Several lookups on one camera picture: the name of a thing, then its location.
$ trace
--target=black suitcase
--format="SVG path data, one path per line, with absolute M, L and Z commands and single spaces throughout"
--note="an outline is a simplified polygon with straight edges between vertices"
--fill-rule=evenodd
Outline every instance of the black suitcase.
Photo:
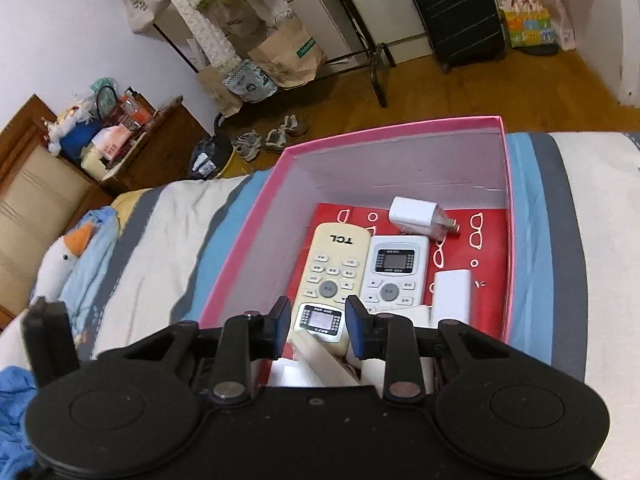
M 450 67 L 504 56 L 495 0 L 414 0 L 436 59 Z

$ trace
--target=headboard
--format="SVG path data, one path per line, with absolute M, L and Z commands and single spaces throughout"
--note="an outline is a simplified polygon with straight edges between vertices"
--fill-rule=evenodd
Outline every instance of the headboard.
M 40 144 L 55 114 L 33 95 L 0 133 L 0 328 L 27 307 L 49 246 L 112 197 Z

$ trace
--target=round gray button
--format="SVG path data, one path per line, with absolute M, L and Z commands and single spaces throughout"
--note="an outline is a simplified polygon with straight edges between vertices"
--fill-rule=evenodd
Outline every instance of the round gray button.
M 332 298 L 336 294 L 338 294 L 338 286 L 335 282 L 322 282 L 320 284 L 320 296 L 323 298 Z
M 400 293 L 398 286 L 393 283 L 385 283 L 380 290 L 380 298 L 384 301 L 393 301 Z

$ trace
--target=white tote bag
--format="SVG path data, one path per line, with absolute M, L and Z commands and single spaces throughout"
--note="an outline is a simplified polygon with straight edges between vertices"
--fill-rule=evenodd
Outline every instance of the white tote bag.
M 169 6 L 169 0 L 123 1 L 129 27 L 135 34 L 145 32 Z

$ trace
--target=sneaker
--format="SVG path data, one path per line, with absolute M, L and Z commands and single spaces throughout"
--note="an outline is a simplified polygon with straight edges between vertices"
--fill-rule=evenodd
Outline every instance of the sneaker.
M 301 137 L 308 132 L 309 126 L 297 120 L 295 114 L 291 114 L 284 117 L 284 122 L 278 129 L 283 130 L 288 136 Z
M 236 153 L 240 155 L 240 158 L 245 162 L 251 162 L 258 156 L 258 153 L 260 153 L 260 148 L 249 146 L 248 144 L 236 144 L 234 150 L 236 150 Z
M 282 153 L 291 142 L 284 130 L 271 130 L 264 141 L 264 149 L 271 153 Z
M 255 130 L 251 130 L 239 137 L 236 137 L 232 144 L 241 146 L 243 144 L 251 147 L 251 148 L 260 148 L 262 143 L 262 137 Z

